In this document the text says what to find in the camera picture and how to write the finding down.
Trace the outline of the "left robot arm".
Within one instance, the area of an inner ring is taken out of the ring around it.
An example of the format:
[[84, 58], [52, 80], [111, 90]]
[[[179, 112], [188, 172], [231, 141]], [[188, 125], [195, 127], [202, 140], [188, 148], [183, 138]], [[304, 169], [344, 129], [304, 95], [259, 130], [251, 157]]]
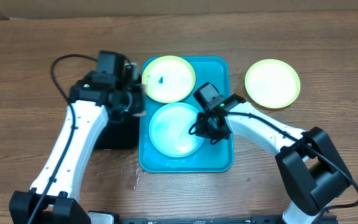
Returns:
[[89, 72], [70, 89], [62, 130], [39, 176], [9, 202], [14, 223], [116, 223], [108, 212], [78, 203], [94, 149], [132, 149], [139, 143], [144, 91], [139, 72]]

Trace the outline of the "dark wet sponge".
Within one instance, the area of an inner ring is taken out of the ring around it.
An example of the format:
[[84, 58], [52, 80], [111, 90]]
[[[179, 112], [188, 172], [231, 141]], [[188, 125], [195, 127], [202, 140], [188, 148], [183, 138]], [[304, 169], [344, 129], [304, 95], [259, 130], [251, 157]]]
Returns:
[[147, 114], [146, 111], [142, 111], [141, 113], [135, 113], [132, 116], [134, 116], [134, 117], [142, 117], [142, 116], [145, 116], [146, 114]]

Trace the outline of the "yellow-green plate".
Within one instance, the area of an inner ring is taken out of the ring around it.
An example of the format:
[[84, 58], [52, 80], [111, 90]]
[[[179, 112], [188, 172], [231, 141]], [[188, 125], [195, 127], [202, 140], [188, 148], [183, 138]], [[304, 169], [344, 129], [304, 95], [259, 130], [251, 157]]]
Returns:
[[160, 103], [174, 103], [194, 89], [196, 74], [185, 59], [166, 55], [152, 60], [144, 69], [142, 84], [146, 94]]
[[244, 85], [255, 103], [270, 109], [291, 105], [301, 89], [300, 78], [294, 68], [276, 59], [254, 63], [245, 75]]

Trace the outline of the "light blue plate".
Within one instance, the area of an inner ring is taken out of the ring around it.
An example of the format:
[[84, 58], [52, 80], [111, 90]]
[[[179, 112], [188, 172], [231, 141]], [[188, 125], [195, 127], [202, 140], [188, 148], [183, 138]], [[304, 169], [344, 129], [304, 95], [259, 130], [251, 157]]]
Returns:
[[199, 111], [187, 103], [170, 103], [158, 109], [149, 124], [152, 144], [168, 157], [186, 157], [196, 152], [204, 139], [190, 135]]

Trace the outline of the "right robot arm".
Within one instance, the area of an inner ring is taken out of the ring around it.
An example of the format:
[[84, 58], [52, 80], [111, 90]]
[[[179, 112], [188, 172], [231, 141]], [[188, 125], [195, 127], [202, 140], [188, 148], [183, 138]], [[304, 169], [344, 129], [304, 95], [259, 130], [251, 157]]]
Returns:
[[284, 223], [318, 223], [329, 204], [351, 186], [351, 173], [321, 128], [304, 131], [287, 126], [238, 95], [193, 96], [203, 112], [190, 134], [208, 138], [211, 144], [239, 135], [275, 158], [291, 199], [282, 214]]

